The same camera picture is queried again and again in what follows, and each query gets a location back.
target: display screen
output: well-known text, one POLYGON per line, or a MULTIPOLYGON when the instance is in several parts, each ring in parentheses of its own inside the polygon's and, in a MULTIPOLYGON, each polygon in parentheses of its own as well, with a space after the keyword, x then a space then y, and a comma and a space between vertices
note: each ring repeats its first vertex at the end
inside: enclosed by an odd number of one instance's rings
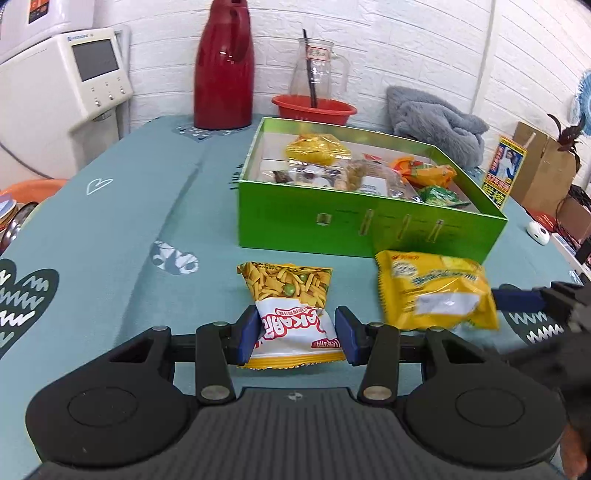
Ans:
POLYGON ((110 40, 81 43, 72 50, 83 82, 119 69, 110 40))

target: yellow snack bag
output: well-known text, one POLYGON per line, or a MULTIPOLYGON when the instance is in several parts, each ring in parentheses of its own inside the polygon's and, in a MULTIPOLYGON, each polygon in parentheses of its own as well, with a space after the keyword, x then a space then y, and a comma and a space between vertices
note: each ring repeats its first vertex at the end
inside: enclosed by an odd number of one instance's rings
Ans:
POLYGON ((498 329, 495 301, 484 268, 464 258, 384 250, 375 256, 386 323, 400 330, 462 321, 498 329))
POLYGON ((351 150, 330 134, 302 134, 285 148, 289 160, 317 165, 332 165, 337 160, 350 160, 351 150))
POLYGON ((247 262, 238 273, 255 300, 261 335, 248 368, 292 368, 344 360, 324 309, 331 268, 247 262))
POLYGON ((447 188, 457 176, 456 170, 449 165, 431 165, 412 156, 394 160, 389 166, 415 187, 447 188))

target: white brick wall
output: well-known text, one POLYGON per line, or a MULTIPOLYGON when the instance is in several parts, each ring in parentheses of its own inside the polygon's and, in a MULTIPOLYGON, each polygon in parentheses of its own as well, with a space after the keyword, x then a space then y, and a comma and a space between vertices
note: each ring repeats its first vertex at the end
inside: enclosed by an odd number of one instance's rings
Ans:
MULTIPOLYGON (((591 11, 577 0, 501 0, 498 48, 482 111, 491 125, 485 164, 499 134, 512 136, 519 120, 552 135, 566 123, 579 78, 591 68, 591 11)), ((581 145, 583 168, 590 173, 591 148, 581 145)))
MULTIPOLYGON (((192 111, 194 57, 210 1, 96 0, 97 27, 126 23, 132 30, 132 127, 192 111)), ((287 91, 295 38, 306 28, 311 37, 335 42, 335 51, 350 60, 349 88, 341 98, 357 106, 356 123, 389 128, 385 89, 394 84, 426 90, 468 111, 491 1, 249 0, 255 110, 276 113, 270 100, 287 91)), ((500 38, 485 100, 475 112, 491 125, 485 163, 498 135, 512 135, 519 120, 554 133, 546 112, 566 120, 578 79, 591 67, 591 11, 577 0, 496 1, 500 38)), ((587 164, 591 148, 582 146, 582 156, 587 164)))

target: red thermos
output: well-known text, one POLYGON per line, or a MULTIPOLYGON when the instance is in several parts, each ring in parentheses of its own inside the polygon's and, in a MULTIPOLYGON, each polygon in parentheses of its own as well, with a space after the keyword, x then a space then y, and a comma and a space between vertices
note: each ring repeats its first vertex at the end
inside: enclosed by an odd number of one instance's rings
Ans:
POLYGON ((246 0, 213 0, 197 49, 195 126, 230 130, 250 125, 254 74, 246 0))

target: food packet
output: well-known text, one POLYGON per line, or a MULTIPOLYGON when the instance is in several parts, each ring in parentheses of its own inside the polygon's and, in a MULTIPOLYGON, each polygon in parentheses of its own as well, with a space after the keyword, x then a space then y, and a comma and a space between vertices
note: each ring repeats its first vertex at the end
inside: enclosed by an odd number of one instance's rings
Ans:
POLYGON ((376 255, 386 323, 400 330, 468 321, 498 329, 495 301, 484 268, 464 258, 384 250, 376 255))
POLYGON ((261 180, 269 183, 293 183, 294 179, 287 170, 264 170, 261 180))
POLYGON ((425 203, 439 205, 440 207, 462 207, 470 205, 470 202, 461 201, 455 192, 444 187, 425 187, 418 191, 425 203))
POLYGON ((325 311, 331 268, 248 262, 238 273, 255 300, 261 336, 248 368, 292 368, 344 360, 325 311))
POLYGON ((338 160, 350 160, 351 150, 330 134, 302 134, 285 148, 289 160, 318 165, 332 165, 338 160))
POLYGON ((325 189, 347 190, 347 174, 338 165, 323 166, 299 161, 290 161, 288 175, 295 185, 305 185, 325 189))
POLYGON ((374 155, 364 154, 348 162, 347 182, 350 192, 421 201, 417 192, 398 172, 374 155))
POLYGON ((394 160, 389 166, 415 187, 447 187, 457 175, 449 165, 430 165, 412 156, 394 160))

